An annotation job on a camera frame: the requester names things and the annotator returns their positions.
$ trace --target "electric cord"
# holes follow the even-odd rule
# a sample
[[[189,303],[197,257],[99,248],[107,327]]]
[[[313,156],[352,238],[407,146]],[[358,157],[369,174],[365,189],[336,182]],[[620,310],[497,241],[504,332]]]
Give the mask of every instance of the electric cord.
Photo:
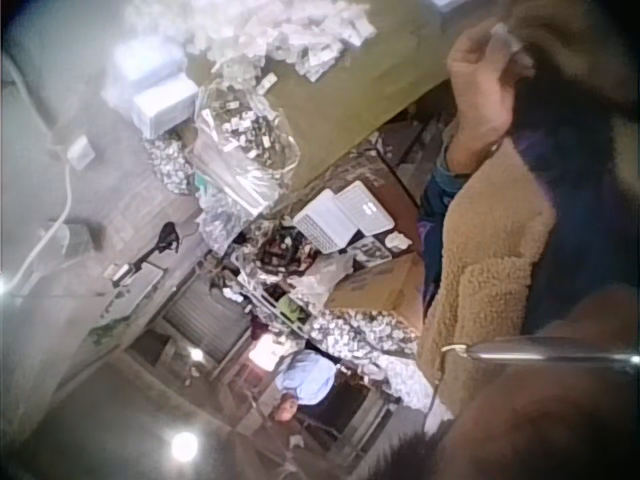
[[[15,81],[16,86],[18,87],[18,91],[20,92],[22,98],[26,102],[27,106],[31,109],[32,113],[35,115],[36,119],[38,120],[38,123],[40,124],[40,127],[44,130],[45,134],[47,135],[49,145],[54,148],[54,150],[58,153],[58,155],[60,155],[62,159],[65,159],[65,155],[60,151],[61,147],[57,145],[51,145],[52,144],[51,127],[49,126],[47,121],[44,119],[42,113],[38,109],[38,106],[34,102],[33,97],[29,93],[29,89],[27,88],[26,82],[24,80],[24,76],[18,69],[17,65],[15,64],[11,56],[7,54],[6,51],[2,52],[2,60],[5,62],[5,65],[7,66],[10,75],[13,77],[13,80]],[[51,240],[51,237],[53,237],[58,227],[60,227],[60,225],[62,225],[62,223],[67,219],[67,216],[69,215],[69,212],[71,210],[71,201],[72,201],[71,164],[68,162],[66,162],[65,164],[64,177],[65,177],[65,189],[67,194],[67,201],[66,201],[64,210],[62,211],[58,219],[55,221],[53,226],[40,239],[40,241],[35,246],[35,248],[31,251],[31,253],[29,253],[26,260],[23,262],[22,266],[18,270],[18,273],[16,273],[16,275],[13,277],[11,282],[6,287],[2,287],[0,285],[0,293],[10,292],[20,282],[20,280],[22,279],[22,276],[24,275],[29,265],[31,265],[36,255],[40,253],[40,251],[44,248],[47,242]]]
[[[199,231],[200,231],[200,227],[198,226],[198,227],[196,227],[196,229],[195,229],[193,232],[191,232],[191,233],[189,233],[189,234],[185,235],[184,237],[182,237],[182,238],[180,239],[180,246],[182,246],[182,244],[184,243],[184,241],[185,241],[187,238],[189,238],[189,237],[193,237],[193,236],[194,236],[196,233],[198,233]]]
[[[7,285],[6,288],[4,288],[4,291],[10,292],[18,284],[18,282],[20,282],[20,279],[24,275],[24,272],[27,270],[27,267],[31,265],[31,262],[33,262],[33,260],[36,258],[36,255],[38,255],[38,253],[40,253],[40,251],[44,248],[47,242],[51,240],[51,237],[53,237],[53,235],[56,233],[56,230],[58,229],[58,227],[62,225],[62,223],[65,221],[65,219],[69,215],[69,211],[71,210],[71,200],[72,200],[71,164],[70,163],[67,163],[65,165],[64,183],[67,191],[67,203],[64,207],[64,210],[62,211],[62,214],[60,215],[60,217],[58,217],[58,220],[56,220],[56,222],[51,226],[51,228],[47,231],[47,233],[45,233],[45,235],[40,239],[40,241],[35,246],[35,248],[27,256],[27,259],[22,264],[22,267],[20,267],[20,270],[18,270],[18,273],[16,273],[16,275],[13,277],[13,279],[11,280],[11,283],[9,283],[9,285]]]
[[[11,56],[4,50],[2,52],[2,60],[5,62],[7,66],[7,70],[9,70],[9,74],[13,78],[13,81],[16,83],[16,86],[18,87],[18,91],[20,92],[20,95],[22,95],[22,98],[24,99],[25,102],[27,102],[27,105],[36,116],[38,123],[40,123],[40,127],[45,131],[45,133],[49,137],[51,137],[51,126],[44,119],[42,112],[38,109],[38,106],[33,100],[33,97],[29,93],[29,89],[27,88],[27,83],[25,82],[24,77],[20,72],[20,69],[18,68],[16,63],[13,61],[13,58],[11,58]]]
[[[442,385],[442,380],[444,379],[444,372],[446,366],[446,357],[449,352],[458,352],[464,355],[464,352],[467,351],[468,346],[463,343],[454,343],[453,345],[447,345],[440,350],[440,358],[438,359],[438,373],[436,376],[436,381],[433,384],[433,395],[431,396],[431,401],[429,402],[429,407],[427,408],[427,414],[424,417],[425,424],[433,407],[436,405],[436,400],[438,399],[438,393],[440,392],[440,385]]]

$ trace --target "hand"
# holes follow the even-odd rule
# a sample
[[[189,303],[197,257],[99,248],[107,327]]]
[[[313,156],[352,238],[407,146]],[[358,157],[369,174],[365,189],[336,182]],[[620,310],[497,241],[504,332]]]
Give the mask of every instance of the hand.
[[[447,157],[454,173],[473,173],[502,140],[513,119],[515,82],[533,75],[532,64],[510,62],[507,41],[491,35],[496,23],[488,20],[465,31],[447,60],[459,121]]]

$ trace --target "dark hair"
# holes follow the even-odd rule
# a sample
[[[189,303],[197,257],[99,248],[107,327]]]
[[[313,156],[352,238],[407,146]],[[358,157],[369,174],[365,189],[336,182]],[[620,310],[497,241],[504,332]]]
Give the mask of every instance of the dark hair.
[[[516,435],[505,439],[508,454],[502,458],[473,458],[475,479],[494,480],[608,480],[636,478],[640,452],[638,429],[633,421],[624,432],[613,432],[601,418],[585,414],[554,417],[541,414],[523,418]],[[407,436],[369,472],[367,480],[436,478],[439,447],[453,421],[427,437]]]
[[[378,460],[366,479],[429,478],[435,472],[436,450],[452,425],[453,420],[446,420],[428,437],[422,432],[405,436]]]
[[[542,54],[536,65],[535,77],[518,86],[510,133],[549,193],[556,223],[534,267],[524,334],[608,285],[638,286],[638,209],[615,173],[619,105]]]

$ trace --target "plastic bag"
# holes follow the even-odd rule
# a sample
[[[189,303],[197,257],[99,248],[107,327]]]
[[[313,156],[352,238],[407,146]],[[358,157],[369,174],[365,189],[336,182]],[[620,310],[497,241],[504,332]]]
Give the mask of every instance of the plastic bag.
[[[154,140],[143,140],[149,153],[153,173],[167,189],[176,195],[193,195],[193,167],[187,162],[182,140],[177,133],[167,132]]]
[[[288,282],[295,287],[290,296],[305,302],[315,313],[320,311],[333,288],[353,272],[353,254],[322,256],[302,277],[291,277]]]
[[[284,116],[255,93],[214,86],[203,104],[192,163],[255,217],[289,190],[300,150]]]
[[[207,245],[223,256],[234,238],[253,220],[253,215],[216,184],[197,194],[202,214],[196,219]]]

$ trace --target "blue shirt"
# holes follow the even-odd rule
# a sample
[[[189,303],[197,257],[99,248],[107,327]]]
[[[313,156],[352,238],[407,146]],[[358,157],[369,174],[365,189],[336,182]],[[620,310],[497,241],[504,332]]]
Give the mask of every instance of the blue shirt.
[[[295,395],[300,405],[320,403],[333,386],[337,367],[311,350],[294,352],[289,358],[276,377],[278,390]]]

